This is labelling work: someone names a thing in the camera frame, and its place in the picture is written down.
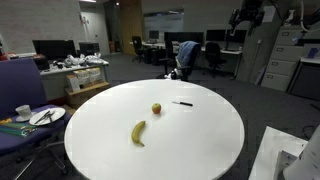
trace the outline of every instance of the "white cup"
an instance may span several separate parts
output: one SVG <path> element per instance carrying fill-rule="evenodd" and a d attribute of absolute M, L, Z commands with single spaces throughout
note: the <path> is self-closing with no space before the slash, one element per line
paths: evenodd
<path fill-rule="evenodd" d="M 32 117 L 31 109 L 29 105 L 23 105 L 16 108 L 17 113 L 22 119 L 30 119 Z"/>

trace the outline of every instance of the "blue chair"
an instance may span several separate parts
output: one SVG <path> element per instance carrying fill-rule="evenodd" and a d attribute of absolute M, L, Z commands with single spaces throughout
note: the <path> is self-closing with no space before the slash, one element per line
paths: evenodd
<path fill-rule="evenodd" d="M 10 117 L 15 122 L 18 117 L 15 108 L 25 104 L 30 105 L 33 112 L 57 107 L 47 105 L 39 70 L 31 58 L 1 61 L 0 82 L 0 119 Z M 20 151 L 29 145 L 42 144 L 41 147 L 33 149 L 32 160 L 15 179 L 18 179 L 37 156 L 44 151 L 49 151 L 62 172 L 67 173 L 65 165 L 49 148 L 53 145 L 63 145 L 63 142 L 50 144 L 49 140 L 66 127 L 70 118 L 71 115 L 65 113 L 63 117 L 51 123 L 50 126 L 39 126 L 36 131 L 25 138 L 0 132 L 0 156 Z"/>

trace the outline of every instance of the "apple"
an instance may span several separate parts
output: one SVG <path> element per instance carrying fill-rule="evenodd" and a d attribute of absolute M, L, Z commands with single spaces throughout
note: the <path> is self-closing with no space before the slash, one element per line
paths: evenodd
<path fill-rule="evenodd" d="M 161 105 L 159 103 L 154 103 L 152 105 L 152 111 L 154 114 L 159 114 L 161 111 Z"/>

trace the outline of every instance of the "shelf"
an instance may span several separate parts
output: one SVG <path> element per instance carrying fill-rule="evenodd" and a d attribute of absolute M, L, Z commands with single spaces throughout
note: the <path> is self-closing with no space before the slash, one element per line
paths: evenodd
<path fill-rule="evenodd" d="M 80 91 L 76 91 L 76 92 L 71 91 L 70 88 L 65 88 L 65 90 L 66 90 L 66 92 L 68 93 L 69 96 L 73 96 L 73 95 L 76 95 L 76 94 L 79 94 L 79 93 L 83 93 L 83 92 L 87 92 L 87 91 L 90 91 L 90 90 L 93 90 L 93 89 L 107 87 L 109 85 L 110 84 L 108 82 L 103 82 L 103 83 L 99 83 L 99 84 L 93 85 L 91 87 L 83 88 Z"/>

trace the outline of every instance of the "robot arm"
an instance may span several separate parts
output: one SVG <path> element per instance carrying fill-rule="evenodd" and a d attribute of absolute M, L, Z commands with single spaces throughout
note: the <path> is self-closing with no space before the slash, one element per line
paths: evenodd
<path fill-rule="evenodd" d="M 250 29 L 248 35 L 250 36 L 253 30 L 260 26 L 264 16 L 264 11 L 260 11 L 262 0 L 246 0 L 243 3 L 241 10 L 235 9 L 229 20 L 231 25 L 231 35 L 234 34 L 236 27 L 242 21 L 250 21 Z"/>

